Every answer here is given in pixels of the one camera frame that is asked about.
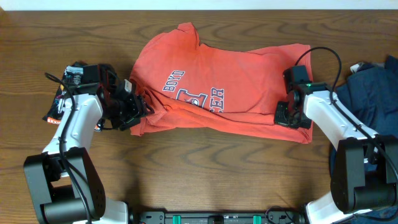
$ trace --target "robotic arm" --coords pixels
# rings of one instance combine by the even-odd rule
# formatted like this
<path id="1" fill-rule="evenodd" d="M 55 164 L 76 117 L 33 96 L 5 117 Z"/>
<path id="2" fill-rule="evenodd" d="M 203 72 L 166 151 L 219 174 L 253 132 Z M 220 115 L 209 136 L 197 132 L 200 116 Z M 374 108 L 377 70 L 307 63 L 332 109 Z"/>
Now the robotic arm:
<path id="1" fill-rule="evenodd" d="M 65 155 L 73 175 L 88 202 L 88 213 L 97 224 L 282 224 L 334 223 L 372 209 L 394 206 L 397 203 L 397 180 L 379 150 L 367 136 L 358 131 L 348 116 L 364 130 L 398 166 L 398 142 L 392 136 L 380 136 L 365 127 L 337 99 L 333 99 L 346 116 L 336 109 L 330 99 L 330 87 L 312 83 L 304 66 L 294 66 L 284 72 L 287 101 L 280 101 L 275 124 L 288 128 L 310 128 L 317 123 L 337 149 L 336 168 L 331 178 L 331 192 L 310 202 L 302 212 L 274 211 L 264 213 L 165 213 L 144 212 L 130 218 L 127 205 L 105 196 L 103 185 L 88 156 L 93 128 L 99 119 L 109 119 L 114 129 L 126 129 L 153 110 L 127 80 L 116 85 L 108 77 L 108 67 L 87 67 L 86 83 L 70 85 L 76 101 L 70 124 L 72 99 L 65 102 L 65 114 L 60 126 L 43 153 L 29 156 L 24 164 L 25 176 L 39 223 L 85 223 L 86 209 L 75 185 L 53 187 L 68 174 L 60 162 L 60 136 L 66 130 Z M 377 164 L 377 171 L 365 173 L 364 163 Z"/>

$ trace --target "wooden table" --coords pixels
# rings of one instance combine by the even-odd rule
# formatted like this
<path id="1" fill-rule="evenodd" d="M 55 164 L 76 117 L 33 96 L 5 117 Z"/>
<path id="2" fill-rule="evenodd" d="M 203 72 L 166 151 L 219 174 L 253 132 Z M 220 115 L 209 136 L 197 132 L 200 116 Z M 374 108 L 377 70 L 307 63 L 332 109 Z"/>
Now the wooden table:
<path id="1" fill-rule="evenodd" d="M 343 76 L 356 62 L 398 55 L 398 11 L 5 12 L 1 223 L 37 222 L 22 165 L 42 152 L 57 128 L 41 120 L 57 88 L 43 73 L 61 76 L 67 65 L 84 60 L 110 63 L 127 78 L 143 46 L 182 22 L 193 22 L 203 43 L 226 50 L 293 43 L 331 47 L 343 61 Z M 312 55 L 315 81 L 331 83 L 335 58 L 324 51 Z M 90 155 L 107 196 L 138 210 L 265 210 L 298 207 L 327 193 L 329 148 L 316 126 L 306 145 L 202 128 L 143 137 L 95 133 Z"/>

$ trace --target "tabletop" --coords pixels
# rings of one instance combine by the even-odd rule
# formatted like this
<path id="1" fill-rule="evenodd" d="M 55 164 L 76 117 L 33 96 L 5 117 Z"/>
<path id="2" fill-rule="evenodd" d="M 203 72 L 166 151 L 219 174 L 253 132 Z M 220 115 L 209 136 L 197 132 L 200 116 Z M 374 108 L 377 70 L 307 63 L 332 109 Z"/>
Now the tabletop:
<path id="1" fill-rule="evenodd" d="M 201 42 L 248 51 L 309 44 L 336 50 L 343 83 L 357 62 L 398 55 L 398 11 L 46 11 L 0 12 L 0 223 L 37 223 L 23 173 L 57 129 L 41 120 L 59 77 L 74 61 L 110 63 L 128 78 L 148 41 L 192 22 Z M 312 53 L 316 82 L 332 83 L 337 62 Z M 264 211 L 298 208 L 330 190 L 330 143 L 315 125 L 310 144 L 173 129 L 131 136 L 95 133 L 91 159 L 106 195 L 135 210 Z M 57 184 L 66 184 L 61 180 Z"/>

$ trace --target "cable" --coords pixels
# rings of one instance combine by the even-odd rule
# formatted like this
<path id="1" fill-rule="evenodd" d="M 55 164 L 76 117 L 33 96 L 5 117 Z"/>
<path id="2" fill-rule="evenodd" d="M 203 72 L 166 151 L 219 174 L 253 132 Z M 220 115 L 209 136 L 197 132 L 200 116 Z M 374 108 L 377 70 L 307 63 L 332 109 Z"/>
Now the cable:
<path id="1" fill-rule="evenodd" d="M 337 81 L 338 81 L 338 79 L 339 79 L 339 77 L 340 77 L 340 74 L 341 74 L 341 60 L 340 60 L 340 57 L 338 56 L 338 54 L 334 51 L 334 50 L 332 50 L 332 49 L 330 49 L 330 48 L 328 48 L 328 47 L 314 47 L 314 48 L 312 48 L 312 49 L 310 49 L 310 50 L 308 50 L 308 51 L 306 51 L 306 52 L 304 52 L 304 54 L 302 54 L 299 58 L 298 58 L 298 60 L 296 61 L 296 64 L 295 65 L 298 65 L 299 64 L 299 61 L 306 55 L 306 54 L 308 54 L 309 52 L 311 52 L 311 51 L 313 51 L 313 50 L 316 50 L 316 49 L 325 49 L 325 50 L 328 50 L 328 51 L 330 51 L 331 53 L 333 53 L 335 56 L 336 56 L 336 58 L 337 58 L 337 61 L 338 61 L 338 73 L 337 73 L 337 76 L 336 76 L 336 80 L 335 80 L 335 82 L 333 83 L 333 87 L 331 88 L 331 90 L 330 90 L 330 93 L 329 93 L 329 98 L 330 98 L 330 101 L 331 101 L 331 103 L 332 103 L 332 105 L 358 130 L 358 131 L 360 131 L 364 136 L 366 136 L 367 137 L 367 139 L 369 140 L 369 142 L 374 146 L 374 147 L 376 147 L 377 148 L 377 150 L 380 152 L 380 154 L 384 157 L 384 159 L 387 161 L 387 163 L 389 164 L 389 166 L 390 166 L 390 168 L 392 169 L 392 171 L 394 172 L 394 175 L 395 175 L 395 177 L 396 177 L 396 181 L 398 181 L 398 171 L 397 171 L 397 168 L 395 167 L 395 165 L 394 165 L 394 163 L 391 161 L 391 158 L 386 154 L 386 152 L 384 152 L 384 150 L 381 148 L 381 146 L 380 146 L 380 144 L 378 144 L 365 130 L 363 130 L 362 129 L 362 127 L 361 127 L 361 125 L 360 124 L 356 124 L 355 123 L 355 121 L 353 121 L 338 105 L 337 105 L 337 100 L 335 100 L 335 99 L 333 99 L 333 92 L 335 91 L 335 88 L 336 88 L 336 85 L 337 85 Z M 397 211 L 395 212 L 395 214 L 393 214 L 393 216 L 391 216 L 390 218 L 378 218 L 378 217 L 371 217 L 371 216 L 369 216 L 369 215 L 364 215 L 364 214 L 353 214 L 355 217 L 363 217 L 363 218 L 367 218 L 367 219 L 370 219 L 370 220 L 374 220 L 374 221 L 379 221 L 379 222 L 389 222 L 389 221 L 392 221 L 392 220 L 394 220 L 395 218 L 397 218 L 398 217 L 398 209 L 397 209 Z"/>
<path id="2" fill-rule="evenodd" d="M 49 80 L 61 84 L 63 86 L 63 89 L 68 93 L 68 95 L 70 96 L 70 99 L 72 101 L 71 112 L 69 114 L 69 117 L 68 117 L 67 121 L 65 122 L 65 125 L 64 125 L 63 129 L 62 129 L 61 136 L 58 138 L 58 140 L 60 141 L 60 157 L 61 157 L 62 165 L 64 166 L 66 172 L 68 173 L 71 182 L 76 187 L 77 192 L 78 192 L 78 194 L 79 194 L 79 196 L 81 198 L 81 201 L 83 202 L 83 206 L 84 206 L 84 208 L 86 210 L 87 223 L 91 224 L 91 216 L 90 216 L 90 211 L 89 211 L 89 208 L 88 208 L 87 199 L 86 199 L 83 191 L 81 190 L 81 187 L 80 187 L 79 183 L 77 182 L 76 177 L 73 175 L 73 173 L 72 173 L 72 171 L 70 169 L 69 162 L 68 162 L 67 158 L 65 157 L 65 151 L 66 150 L 64 149 L 64 145 L 66 143 L 65 142 L 65 136 L 67 134 L 67 130 L 68 130 L 70 121 L 72 120 L 73 114 L 75 113 L 75 110 L 76 110 L 76 102 L 75 102 L 75 99 L 74 99 L 72 93 L 70 92 L 68 86 L 62 80 L 60 80 L 59 78 L 57 78 L 57 77 L 55 77 L 55 76 L 53 76 L 53 75 L 51 75 L 51 74 L 49 74 L 47 72 L 44 73 L 44 75 Z"/>
<path id="3" fill-rule="evenodd" d="M 287 217 L 288 219 L 290 219 L 290 221 L 292 221 L 292 222 L 290 222 L 290 223 L 294 223 L 293 219 L 289 216 L 289 214 L 286 212 L 286 210 L 285 210 L 283 207 L 278 206 L 278 205 L 271 206 L 271 207 L 269 207 L 269 208 L 267 209 L 267 211 L 266 211 L 266 218 L 267 218 L 267 220 L 268 220 L 269 223 L 275 224 L 273 221 L 269 220 L 269 217 L 268 217 L 268 213 L 269 213 L 270 210 L 273 209 L 273 208 L 280 208 L 282 211 L 285 212 L 286 217 Z"/>

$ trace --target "red t-shirt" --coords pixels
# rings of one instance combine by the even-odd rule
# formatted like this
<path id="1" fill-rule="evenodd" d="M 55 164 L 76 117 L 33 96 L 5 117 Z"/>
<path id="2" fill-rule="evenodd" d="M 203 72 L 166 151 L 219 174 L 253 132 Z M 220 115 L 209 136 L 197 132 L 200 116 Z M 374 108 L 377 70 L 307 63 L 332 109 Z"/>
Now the red t-shirt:
<path id="1" fill-rule="evenodd" d="M 142 50 L 130 79 L 155 113 L 131 128 L 134 135 L 173 128 L 219 131 L 301 143 L 311 129 L 274 124 L 277 102 L 286 95 L 283 71 L 308 45 L 266 47 L 250 52 L 201 44 L 191 23 L 154 37 Z M 312 80 L 310 54 L 301 59 Z"/>

